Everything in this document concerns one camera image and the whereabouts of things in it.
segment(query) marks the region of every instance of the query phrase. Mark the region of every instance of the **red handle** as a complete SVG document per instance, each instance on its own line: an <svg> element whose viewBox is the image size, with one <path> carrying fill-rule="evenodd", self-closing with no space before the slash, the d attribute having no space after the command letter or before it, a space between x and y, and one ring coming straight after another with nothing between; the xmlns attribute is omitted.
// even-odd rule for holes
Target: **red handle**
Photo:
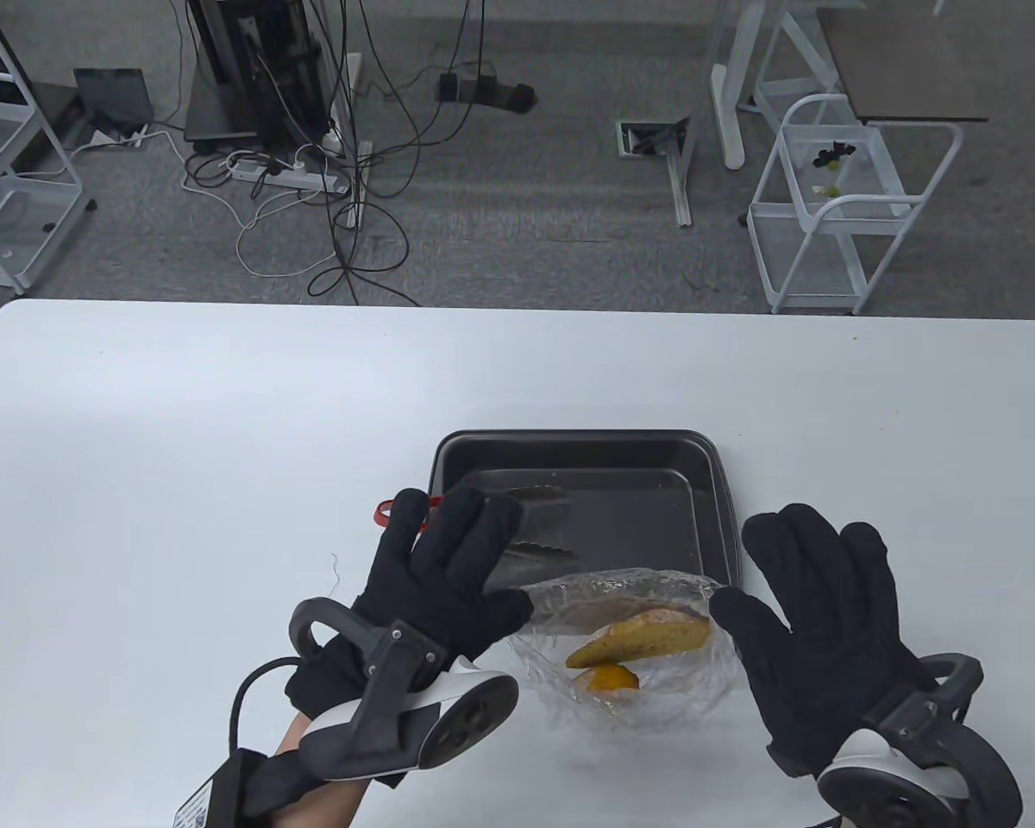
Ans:
<svg viewBox="0 0 1035 828"><path fill-rule="evenodd" d="M430 508L436 509L445 500L443 497L430 498ZM395 503L394 500L384 500L382 504L377 505L375 514L372 515L372 520L376 522L377 527L383 527L386 529L391 525L391 506ZM426 531L428 524L421 525L421 531Z"/></svg>

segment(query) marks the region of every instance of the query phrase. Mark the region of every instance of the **label sticker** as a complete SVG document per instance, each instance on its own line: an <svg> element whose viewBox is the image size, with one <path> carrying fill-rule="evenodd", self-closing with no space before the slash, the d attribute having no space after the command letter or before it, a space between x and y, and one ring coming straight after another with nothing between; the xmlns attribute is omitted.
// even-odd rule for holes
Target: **label sticker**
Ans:
<svg viewBox="0 0 1035 828"><path fill-rule="evenodd" d="M197 790L191 798L179 806L176 816L173 818L173 828L205 828L207 825L207 807L210 805L210 783L213 779L207 779L207 785Z"/></svg>

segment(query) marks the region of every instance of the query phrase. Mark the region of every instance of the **table leg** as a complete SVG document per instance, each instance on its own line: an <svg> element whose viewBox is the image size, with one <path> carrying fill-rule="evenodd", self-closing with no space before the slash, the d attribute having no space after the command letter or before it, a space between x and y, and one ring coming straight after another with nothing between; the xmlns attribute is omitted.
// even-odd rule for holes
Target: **table leg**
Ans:
<svg viewBox="0 0 1035 828"><path fill-rule="evenodd" d="M763 0L747 0L749 3L761 3ZM698 138L702 134L703 123L707 121L706 98L708 95L707 79L713 76L713 67L717 62L717 51L721 48L723 24L728 20L728 0L717 1L717 10L713 16L713 31L710 32L710 43L706 47L706 55L702 58L702 90L698 95L693 111L690 112L690 123L686 126L686 141L682 146L682 161L679 166L678 189L682 189L683 200L686 198L686 180L690 177L690 160L694 157Z"/></svg>
<svg viewBox="0 0 1035 828"><path fill-rule="evenodd" d="M755 39L763 23L766 0L745 0L736 24L736 38L728 66L716 64L710 78L713 107L717 117L717 129L721 135L721 149L726 167L739 170L743 166L743 138L739 134L736 106L743 91L743 79L747 76L747 65L755 51Z"/></svg>

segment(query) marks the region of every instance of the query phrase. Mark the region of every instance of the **black equipment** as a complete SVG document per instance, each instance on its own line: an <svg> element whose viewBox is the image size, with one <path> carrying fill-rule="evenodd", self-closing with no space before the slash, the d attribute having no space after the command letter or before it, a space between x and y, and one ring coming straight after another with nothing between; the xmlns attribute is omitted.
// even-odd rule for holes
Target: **black equipment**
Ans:
<svg viewBox="0 0 1035 828"><path fill-rule="evenodd" d="M187 4L202 45L183 139L198 153L219 143L259 143L272 153L327 131L329 83L303 0Z"/></svg>
<svg viewBox="0 0 1035 828"><path fill-rule="evenodd" d="M242 683L230 740L253 681L276 667L321 657L313 624L344 635L360 652L364 694L319 715L299 749L268 758L235 748L181 805L174 828L262 828L276 810L328 780L367 779L432 769L459 757L513 712L518 682L448 654L408 623L376 627L331 598L301 602L288 634L299 659L276 659Z"/></svg>
<svg viewBox="0 0 1035 828"><path fill-rule="evenodd" d="M970 655L920 659L939 689L899 690L864 717L817 789L857 828L1014 828L1017 781L1000 753L963 724L981 685Z"/></svg>

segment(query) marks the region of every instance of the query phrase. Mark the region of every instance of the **metal cart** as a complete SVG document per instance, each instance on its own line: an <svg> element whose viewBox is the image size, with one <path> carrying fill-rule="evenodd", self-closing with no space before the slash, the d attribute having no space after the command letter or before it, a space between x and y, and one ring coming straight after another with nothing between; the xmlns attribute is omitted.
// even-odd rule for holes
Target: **metal cart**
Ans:
<svg viewBox="0 0 1035 828"><path fill-rule="evenodd" d="M46 121L19 63L0 35L0 83L17 86L24 103L0 102L0 285L23 293L37 278L88 205L84 183ZM42 132L67 181L18 174L13 162Z"/></svg>
<svg viewBox="0 0 1035 828"><path fill-rule="evenodd" d="M811 123L795 118L818 111ZM821 112L836 112L837 118ZM901 184L882 127L946 129L951 143L918 194ZM817 166L836 143L853 154ZM859 314L878 287L905 236L963 146L963 127L942 121L871 121L862 125L840 94L806 95L782 118L767 167L747 213L747 228L770 312L782 307L848 308ZM790 202L763 201L774 164L780 164ZM854 236L892 236L867 278Z"/></svg>

